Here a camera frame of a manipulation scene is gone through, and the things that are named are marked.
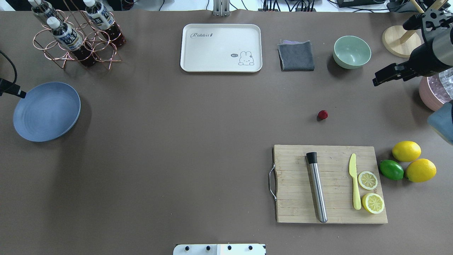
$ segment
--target brown table surface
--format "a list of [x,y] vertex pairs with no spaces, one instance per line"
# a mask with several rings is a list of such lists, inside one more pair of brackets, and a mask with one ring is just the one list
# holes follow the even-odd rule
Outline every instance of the brown table surface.
[[[175,244],[263,243],[269,255],[450,254],[452,151],[427,124],[420,78],[374,87],[374,73],[401,63],[382,32],[408,14],[210,11],[115,13],[128,42],[106,71],[65,70],[33,48],[29,12],[0,12],[0,49],[24,91],[72,85],[82,110],[49,142],[13,126],[19,98],[0,98],[1,254],[172,254]],[[183,27],[243,23],[261,28],[263,68],[253,74],[186,73]],[[338,67],[335,40],[363,38],[373,56]],[[282,72],[277,44],[311,40],[313,72]],[[0,58],[0,74],[12,80]],[[328,119],[317,121],[320,110]],[[267,176],[275,144],[374,146],[378,161],[416,141],[437,166],[426,183],[382,177],[388,224],[280,224]]]

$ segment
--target bowl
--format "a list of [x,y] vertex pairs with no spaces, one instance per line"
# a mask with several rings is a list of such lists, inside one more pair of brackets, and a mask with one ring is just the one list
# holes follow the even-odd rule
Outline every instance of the bowl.
[[44,83],[17,103],[14,128],[29,141],[50,141],[69,131],[79,114],[80,97],[73,87],[61,82]]
[[419,86],[419,93],[423,103],[433,111],[439,110],[443,104],[450,102],[451,100],[437,75],[422,77]]
[[345,69],[356,69],[365,65],[371,58],[368,44],[353,35],[338,38],[333,46],[333,59]]

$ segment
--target yellow lemon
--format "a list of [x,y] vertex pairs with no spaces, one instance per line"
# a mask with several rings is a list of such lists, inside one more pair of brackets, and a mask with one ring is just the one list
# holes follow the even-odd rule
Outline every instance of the yellow lemon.
[[417,159],[409,164],[406,169],[406,177],[409,181],[423,182],[436,175],[436,166],[426,158]]
[[359,184],[366,190],[374,190],[377,187],[377,177],[370,171],[363,171],[358,177]]
[[402,141],[393,147],[392,154],[399,161],[410,162],[420,157],[422,149],[416,142]]
[[362,205],[370,213],[378,214],[384,210],[384,199],[375,193],[368,193],[362,197]]

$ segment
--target round wooden base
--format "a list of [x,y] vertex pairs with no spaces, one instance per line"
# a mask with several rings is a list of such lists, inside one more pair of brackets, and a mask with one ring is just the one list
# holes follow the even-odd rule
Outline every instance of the round wooden base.
[[420,36],[414,33],[407,41],[401,43],[400,38],[406,33],[403,26],[392,26],[387,28],[382,34],[382,43],[393,55],[408,58],[410,53],[422,42]]

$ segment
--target white bottle cap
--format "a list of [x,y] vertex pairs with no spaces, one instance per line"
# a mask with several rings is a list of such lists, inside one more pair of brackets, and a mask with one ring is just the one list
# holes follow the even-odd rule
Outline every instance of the white bottle cap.
[[96,1],[95,0],[83,0],[83,2],[85,3],[86,6],[88,7],[92,7]]
[[49,25],[50,28],[55,29],[60,26],[60,21],[55,17],[50,17],[47,19],[47,25]]
[[29,0],[29,3],[36,7],[41,4],[41,0]]

